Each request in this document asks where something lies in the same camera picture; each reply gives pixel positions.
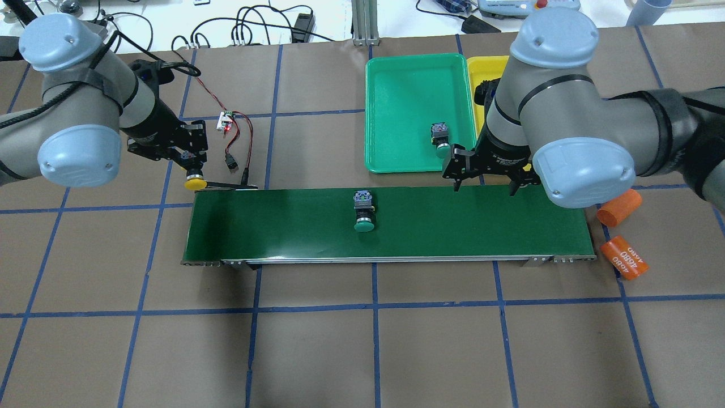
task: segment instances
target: yellow tray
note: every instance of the yellow tray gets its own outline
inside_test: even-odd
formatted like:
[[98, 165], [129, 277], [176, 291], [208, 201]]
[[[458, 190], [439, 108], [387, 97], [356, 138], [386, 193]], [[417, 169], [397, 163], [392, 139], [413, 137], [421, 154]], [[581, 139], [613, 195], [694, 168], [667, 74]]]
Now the yellow tray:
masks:
[[[490, 81], [501, 78], [503, 69], [506, 68], [508, 55], [496, 57], [471, 57], [467, 60], [468, 78], [471, 80], [471, 96], [476, 92], [476, 87], [482, 81]], [[476, 137], [481, 133], [486, 120], [486, 111], [483, 106], [473, 103], [473, 120], [476, 122]]]

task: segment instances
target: green push button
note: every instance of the green push button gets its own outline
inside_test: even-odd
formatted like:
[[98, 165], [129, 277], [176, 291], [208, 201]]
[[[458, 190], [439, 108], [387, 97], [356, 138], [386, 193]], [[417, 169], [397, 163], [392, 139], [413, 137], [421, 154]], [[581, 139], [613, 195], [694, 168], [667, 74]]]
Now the green push button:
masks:
[[370, 232], [375, 229], [375, 224], [370, 221], [360, 221], [355, 224], [355, 231], [357, 232]]
[[436, 156], [438, 158], [444, 159], [451, 153], [451, 147], [448, 144], [441, 144], [438, 147], [436, 147]]

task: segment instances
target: blue plastic cap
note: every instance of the blue plastic cap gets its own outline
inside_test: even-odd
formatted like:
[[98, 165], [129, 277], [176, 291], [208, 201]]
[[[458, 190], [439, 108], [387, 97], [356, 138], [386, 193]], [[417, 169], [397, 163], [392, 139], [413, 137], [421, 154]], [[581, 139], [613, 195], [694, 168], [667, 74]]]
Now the blue plastic cap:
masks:
[[622, 146], [593, 137], [545, 144], [534, 154], [549, 199], [564, 208], [585, 208], [622, 195], [634, 183], [634, 159]]
[[586, 15], [565, 7], [547, 7], [523, 21], [511, 44], [511, 55], [541, 68], [574, 68], [592, 60], [598, 42], [597, 26]]
[[22, 57], [42, 73], [78, 64], [93, 55], [100, 45], [98, 34], [65, 13], [36, 18], [28, 24], [18, 42]]
[[66, 187], [98, 187], [118, 175], [121, 138], [101, 125], [79, 125], [50, 136], [38, 151], [43, 176]]

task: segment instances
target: power adapter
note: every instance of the power adapter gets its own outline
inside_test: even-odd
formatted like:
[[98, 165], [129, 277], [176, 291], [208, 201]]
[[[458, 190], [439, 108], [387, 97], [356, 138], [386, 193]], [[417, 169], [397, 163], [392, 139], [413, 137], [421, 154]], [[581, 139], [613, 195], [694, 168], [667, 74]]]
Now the power adapter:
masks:
[[299, 15], [297, 15], [297, 21], [294, 22], [294, 27], [304, 31], [292, 31], [293, 43], [310, 42], [310, 33], [312, 32], [312, 29], [315, 28], [315, 16], [311, 13], [308, 15], [299, 13]]
[[460, 26], [460, 30], [466, 34], [473, 33], [500, 33], [501, 30], [486, 23], [475, 15], [470, 15]]

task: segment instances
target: black tube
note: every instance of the black tube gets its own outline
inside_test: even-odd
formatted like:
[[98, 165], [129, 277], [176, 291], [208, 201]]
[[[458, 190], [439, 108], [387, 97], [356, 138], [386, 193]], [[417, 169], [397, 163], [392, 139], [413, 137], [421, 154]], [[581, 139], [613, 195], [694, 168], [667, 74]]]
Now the black tube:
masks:
[[8, 8], [15, 13], [15, 15], [17, 15], [17, 19], [20, 20], [23, 25], [28, 25], [31, 21], [38, 18], [38, 16], [30, 9], [30, 7], [28, 7], [28, 5], [25, 4], [23, 0], [2, 0], [2, 2], [5, 3]]

